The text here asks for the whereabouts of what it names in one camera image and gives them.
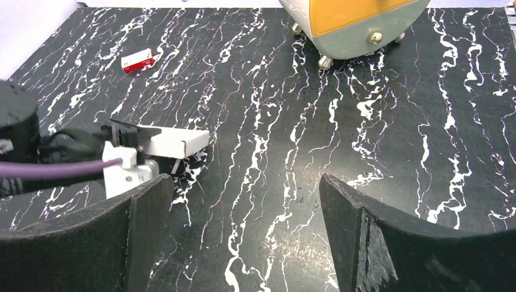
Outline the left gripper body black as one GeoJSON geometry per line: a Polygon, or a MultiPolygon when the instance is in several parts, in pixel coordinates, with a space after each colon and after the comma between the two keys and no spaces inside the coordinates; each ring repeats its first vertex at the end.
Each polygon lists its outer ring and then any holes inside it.
{"type": "Polygon", "coordinates": [[[43,136],[38,146],[39,162],[62,164],[86,162],[101,158],[106,142],[114,147],[136,149],[136,162],[145,162],[145,145],[153,136],[161,133],[159,128],[145,128],[119,122],[105,121],[91,131],[79,128],[64,128],[50,136],[43,136]]]}

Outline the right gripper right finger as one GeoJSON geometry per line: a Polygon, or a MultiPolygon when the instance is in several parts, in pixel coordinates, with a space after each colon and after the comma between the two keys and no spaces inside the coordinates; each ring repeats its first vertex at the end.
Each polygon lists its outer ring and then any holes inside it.
{"type": "Polygon", "coordinates": [[[319,182],[340,291],[514,291],[515,231],[433,224],[332,175],[319,182]]]}

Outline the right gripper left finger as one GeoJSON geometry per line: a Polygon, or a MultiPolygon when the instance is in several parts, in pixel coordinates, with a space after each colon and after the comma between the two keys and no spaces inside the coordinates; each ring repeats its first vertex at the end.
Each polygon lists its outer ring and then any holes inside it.
{"type": "Polygon", "coordinates": [[[146,291],[174,180],[159,175],[70,214],[1,232],[2,291],[146,291]]]}

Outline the white cardboard box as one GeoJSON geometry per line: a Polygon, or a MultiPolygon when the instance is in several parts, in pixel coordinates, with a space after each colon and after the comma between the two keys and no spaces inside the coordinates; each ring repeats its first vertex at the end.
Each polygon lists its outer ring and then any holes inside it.
{"type": "Polygon", "coordinates": [[[209,130],[187,130],[145,125],[141,125],[141,127],[161,130],[161,133],[151,137],[144,145],[147,155],[183,159],[194,155],[209,145],[209,130]]]}

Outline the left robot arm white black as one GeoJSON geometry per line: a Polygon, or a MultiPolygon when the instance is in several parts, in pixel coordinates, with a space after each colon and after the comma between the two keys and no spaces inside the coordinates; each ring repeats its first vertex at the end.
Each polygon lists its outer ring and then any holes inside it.
{"type": "Polygon", "coordinates": [[[91,131],[62,128],[43,136],[36,95],[1,80],[1,196],[101,179],[139,185],[159,175],[144,144],[160,133],[108,119],[91,131]]]}

